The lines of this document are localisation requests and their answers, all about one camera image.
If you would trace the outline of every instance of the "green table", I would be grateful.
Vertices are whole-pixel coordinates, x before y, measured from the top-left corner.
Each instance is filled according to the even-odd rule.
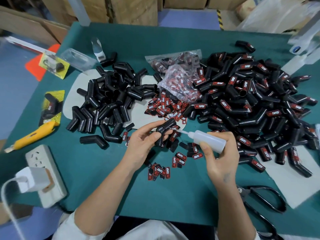
[[[92,36],[99,38],[106,54],[117,51],[118,60],[129,62],[135,70],[146,67],[150,74],[154,71],[145,61],[146,55],[201,49],[203,57],[206,58],[212,52],[240,51],[240,48],[234,46],[236,40],[252,43],[257,49],[254,55],[259,59],[272,58],[275,63],[284,65],[292,58],[288,52],[290,49],[287,44],[288,35],[99,23],[92,23],[90,27],[81,27],[79,23],[74,23],[58,55],[67,48],[74,48],[94,57],[90,43]],[[317,76],[319,68],[317,67],[319,63],[307,65],[298,72],[298,75],[314,76],[312,81],[299,86],[299,92],[320,100],[318,92],[320,80]],[[61,80],[46,73],[8,138],[5,148],[38,127],[45,92],[65,90],[67,96],[78,74],[78,71],[71,70],[69,75]],[[319,122],[317,119],[319,117],[320,110],[315,107],[312,114],[305,120],[316,123]],[[60,204],[68,210],[75,210],[119,163],[126,146],[124,143],[120,145],[111,143],[109,149],[101,150],[97,145],[82,145],[79,143],[79,137],[82,136],[80,133],[71,133],[65,129],[69,122],[69,119],[62,116],[60,127],[50,136],[18,151],[1,154],[0,184],[26,166],[25,153],[38,145],[48,145],[68,190],[67,197]],[[189,120],[185,130],[197,129],[209,131],[206,123],[198,124],[197,121]],[[189,141],[185,135],[182,135],[180,140]],[[177,151],[185,152],[181,147],[178,147]],[[312,153],[318,161],[318,155],[315,152]],[[172,156],[173,153],[168,150],[158,150],[154,161],[162,166],[171,166]],[[260,174],[248,165],[238,167],[236,181],[241,186],[268,185],[277,189],[267,173]],[[9,196],[14,202],[41,205],[37,193],[18,194],[16,188],[12,188]],[[206,163],[203,159],[188,159],[182,169],[171,169],[171,179],[158,178],[155,182],[147,181],[147,168],[143,166],[134,175],[117,214],[216,225],[218,219],[216,196],[216,190],[207,176]],[[317,193],[297,209],[289,208],[283,215],[271,212],[254,200],[250,201],[250,204],[267,217],[279,233],[320,237],[319,200],[320,193]],[[257,230],[264,230],[258,220],[254,217],[252,219]]]

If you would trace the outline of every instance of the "striped floor tape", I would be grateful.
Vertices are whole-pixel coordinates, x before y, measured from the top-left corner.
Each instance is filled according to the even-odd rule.
[[[218,21],[219,21],[219,26],[221,30],[224,30],[223,24],[222,24],[222,18],[221,18],[221,11],[217,9],[217,15],[218,15]]]

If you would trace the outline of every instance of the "yellow box cutter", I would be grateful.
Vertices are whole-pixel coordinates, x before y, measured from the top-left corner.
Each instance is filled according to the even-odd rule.
[[[54,131],[54,127],[58,126],[59,124],[56,121],[49,121],[45,124],[41,125],[37,130],[26,135],[25,137],[17,140],[12,146],[8,147],[4,150],[5,153],[12,152],[13,150],[21,149],[39,139],[49,135],[51,132]]]

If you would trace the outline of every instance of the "translucent plastic bag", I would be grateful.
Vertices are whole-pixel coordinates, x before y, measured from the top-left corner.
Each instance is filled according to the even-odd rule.
[[[301,0],[262,0],[236,30],[280,34],[318,10],[318,4]]]
[[[157,56],[145,56],[145,58],[152,68],[162,76],[165,75],[170,66],[177,64],[182,67],[188,76],[199,78],[197,68],[200,67],[199,62],[202,59],[200,49]]]
[[[192,84],[197,79],[189,76],[180,65],[174,64],[168,67],[164,79],[158,83],[158,88],[160,90],[164,88],[179,100],[190,103],[201,97],[201,93]]]

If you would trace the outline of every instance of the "white squeeze bottle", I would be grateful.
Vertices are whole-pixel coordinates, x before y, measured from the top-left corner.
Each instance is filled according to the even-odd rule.
[[[178,132],[187,134],[188,137],[193,139],[193,142],[199,144],[201,141],[208,143],[211,149],[217,153],[222,153],[224,146],[226,145],[226,140],[221,139],[216,136],[209,135],[200,130],[196,130],[195,132],[186,132],[183,130],[177,130]]]

